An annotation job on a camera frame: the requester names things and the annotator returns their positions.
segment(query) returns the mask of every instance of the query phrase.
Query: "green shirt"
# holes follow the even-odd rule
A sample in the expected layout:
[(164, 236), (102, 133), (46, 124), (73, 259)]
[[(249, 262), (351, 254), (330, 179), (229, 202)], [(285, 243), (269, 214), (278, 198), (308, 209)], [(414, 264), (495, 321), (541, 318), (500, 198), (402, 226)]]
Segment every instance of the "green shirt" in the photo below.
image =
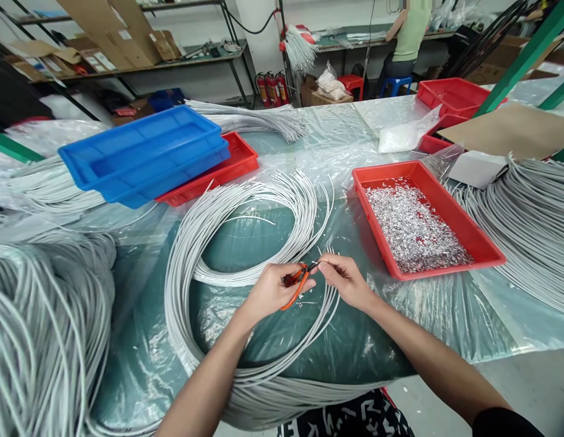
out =
[(397, 48), (393, 54), (393, 62), (417, 59), (431, 16), (432, 10), (427, 8), (411, 8), (407, 11), (407, 19), (397, 33)]

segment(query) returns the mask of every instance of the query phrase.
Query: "blue stool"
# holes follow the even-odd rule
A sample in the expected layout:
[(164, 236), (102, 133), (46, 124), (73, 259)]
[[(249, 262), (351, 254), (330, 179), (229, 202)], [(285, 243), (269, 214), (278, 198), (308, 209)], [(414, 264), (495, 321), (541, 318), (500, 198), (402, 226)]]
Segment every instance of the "blue stool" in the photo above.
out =
[(385, 83), (383, 84), (383, 88), (381, 89), (381, 93), (379, 94), (379, 98), (383, 97), (383, 93), (385, 92), (385, 87), (388, 83), (393, 85), (393, 91), (391, 93), (391, 97), (396, 97), (397, 92), (399, 91), (399, 87), (401, 85), (407, 85), (407, 95), (409, 95), (409, 90), (411, 89), (411, 76), (405, 78), (387, 78), (385, 79)]

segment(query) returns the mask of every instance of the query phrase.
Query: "white box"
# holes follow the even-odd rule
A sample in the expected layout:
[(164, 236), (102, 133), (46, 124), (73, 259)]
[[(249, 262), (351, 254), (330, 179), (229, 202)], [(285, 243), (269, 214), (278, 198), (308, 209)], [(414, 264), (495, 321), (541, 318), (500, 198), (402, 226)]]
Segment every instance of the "white box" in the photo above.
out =
[(507, 165), (506, 157), (468, 151), (458, 157), (448, 177), (483, 189), (500, 176)]

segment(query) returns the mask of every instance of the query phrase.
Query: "red plastic tray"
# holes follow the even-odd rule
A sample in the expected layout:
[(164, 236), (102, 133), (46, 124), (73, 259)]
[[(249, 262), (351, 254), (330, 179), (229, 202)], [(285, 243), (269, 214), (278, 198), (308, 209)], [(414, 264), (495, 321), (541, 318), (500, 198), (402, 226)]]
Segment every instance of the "red plastic tray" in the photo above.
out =
[(200, 174), (186, 184), (170, 190), (157, 197), (157, 202), (166, 202), (171, 206), (180, 206), (202, 195), (211, 181), (211, 188), (223, 185), (259, 167), (257, 153), (247, 144), (237, 132), (222, 135), (229, 143), (231, 158)]
[[(403, 273), (399, 269), (365, 193), (367, 188), (378, 188), (383, 183), (389, 182), (386, 179), (398, 177), (408, 177), (409, 185), (421, 190), (427, 201), (435, 208), (436, 214), (450, 227), (460, 243), (474, 258), (474, 263), (417, 273)], [(502, 252), (420, 161), (357, 168), (353, 170), (353, 178), (357, 195), (391, 276), (399, 280), (420, 279), (506, 263)]]
[(432, 109), (442, 105), (440, 117), (449, 113), (472, 118), (489, 94), (490, 91), (472, 82), (449, 78), (420, 82), (417, 98)]
[(438, 124), (421, 137), (420, 150), (425, 153), (434, 154), (435, 152), (439, 152), (440, 150), (451, 146), (453, 143), (450, 141), (435, 138), (432, 135), (438, 130), (447, 129), (448, 127), (456, 126), (456, 124), (460, 124), (468, 120), (470, 119), (459, 115), (445, 114)]

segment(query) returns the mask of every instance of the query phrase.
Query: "person's left hand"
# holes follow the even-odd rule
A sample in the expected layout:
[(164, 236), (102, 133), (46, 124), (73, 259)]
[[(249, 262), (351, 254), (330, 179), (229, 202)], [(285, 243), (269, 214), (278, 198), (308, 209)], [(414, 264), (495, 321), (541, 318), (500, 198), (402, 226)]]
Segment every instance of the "person's left hand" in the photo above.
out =
[[(302, 266), (300, 264), (268, 264), (256, 284), (251, 289), (247, 300), (240, 310), (256, 324), (264, 317), (275, 313), (286, 305), (294, 296), (300, 283), (290, 287), (284, 285), (284, 276), (297, 273)], [(302, 292), (306, 292), (316, 285), (316, 281), (308, 278)]]

